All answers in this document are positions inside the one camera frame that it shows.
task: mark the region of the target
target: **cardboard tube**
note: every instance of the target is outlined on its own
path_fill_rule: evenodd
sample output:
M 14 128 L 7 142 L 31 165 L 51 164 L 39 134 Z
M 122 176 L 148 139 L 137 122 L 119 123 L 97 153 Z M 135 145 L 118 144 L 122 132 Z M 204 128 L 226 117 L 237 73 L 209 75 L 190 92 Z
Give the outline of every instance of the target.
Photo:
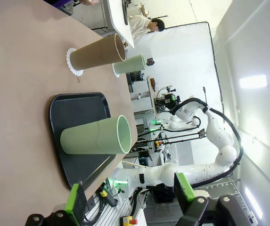
M 77 71 L 124 60 L 123 42 L 117 33 L 82 47 L 70 56 L 71 65 Z
M 143 54 L 127 58 L 124 62 L 113 64 L 116 74 L 137 72 L 146 69 L 146 61 Z
M 60 136 L 67 154 L 127 154 L 131 130 L 123 115 L 65 129 Z

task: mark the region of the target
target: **robotic arm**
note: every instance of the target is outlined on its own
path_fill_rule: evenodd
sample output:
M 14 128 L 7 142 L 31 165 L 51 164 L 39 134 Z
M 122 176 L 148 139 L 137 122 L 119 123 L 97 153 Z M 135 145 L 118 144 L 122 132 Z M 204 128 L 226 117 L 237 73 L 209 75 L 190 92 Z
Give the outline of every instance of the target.
M 218 180 L 235 169 L 240 161 L 243 150 L 241 147 L 240 155 L 237 158 L 237 151 L 232 146 L 232 136 L 219 126 L 216 116 L 212 113 L 215 112 L 220 115 L 220 112 L 210 108 L 200 99 L 190 98 L 182 102 L 178 106 L 178 109 L 174 108 L 171 113 L 175 114 L 184 122 L 187 122 L 192 120 L 192 117 L 198 109 L 203 110 L 208 117 L 208 126 L 206 129 L 208 140 L 219 149 L 215 162 L 212 164 L 188 166 L 166 164 L 150 168 L 116 169 L 114 172 L 114 180 L 115 183 L 121 186 L 125 191 L 123 198 L 130 197 L 137 187 L 155 186 L 161 183 L 172 187 L 175 172 L 184 173 L 189 183 L 192 184 L 193 187 L 197 187 Z M 233 124 L 228 118 L 225 117 L 224 119 L 232 127 L 240 143 L 240 137 Z

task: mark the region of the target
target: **mint green cylinder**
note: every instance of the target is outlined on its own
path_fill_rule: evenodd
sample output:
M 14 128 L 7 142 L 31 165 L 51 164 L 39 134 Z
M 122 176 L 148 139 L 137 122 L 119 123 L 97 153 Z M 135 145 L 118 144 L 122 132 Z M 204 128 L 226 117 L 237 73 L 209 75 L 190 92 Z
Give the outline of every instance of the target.
M 60 136 L 67 154 L 127 154 L 131 130 L 123 115 L 65 129 Z
M 127 58 L 125 61 L 113 64 L 116 74 L 137 72 L 146 69 L 146 62 L 143 54 Z

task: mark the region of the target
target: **black tray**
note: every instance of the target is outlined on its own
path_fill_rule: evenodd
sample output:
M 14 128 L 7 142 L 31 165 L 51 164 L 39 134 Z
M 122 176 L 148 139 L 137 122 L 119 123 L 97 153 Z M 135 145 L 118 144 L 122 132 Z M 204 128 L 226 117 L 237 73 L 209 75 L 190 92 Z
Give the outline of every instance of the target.
M 62 131 L 110 117 L 107 101 L 102 93 L 59 94 L 51 101 L 49 121 L 55 151 L 69 189 L 80 182 L 87 189 L 115 155 L 66 154 L 60 145 Z

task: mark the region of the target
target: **ceiling light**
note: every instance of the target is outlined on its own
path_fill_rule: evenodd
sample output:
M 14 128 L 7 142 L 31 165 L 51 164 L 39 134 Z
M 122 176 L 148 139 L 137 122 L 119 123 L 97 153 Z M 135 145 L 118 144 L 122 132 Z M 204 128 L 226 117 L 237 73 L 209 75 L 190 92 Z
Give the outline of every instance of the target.
M 241 88 L 254 89 L 268 86 L 266 75 L 256 75 L 239 80 Z
M 248 197 L 248 199 L 250 200 L 250 203 L 252 204 L 253 208 L 255 209 L 255 212 L 257 213 L 259 219 L 262 219 L 262 210 L 259 207 L 256 199 L 253 197 L 253 195 L 251 194 L 251 192 L 249 191 L 249 189 L 246 187 L 245 188 L 245 193 Z

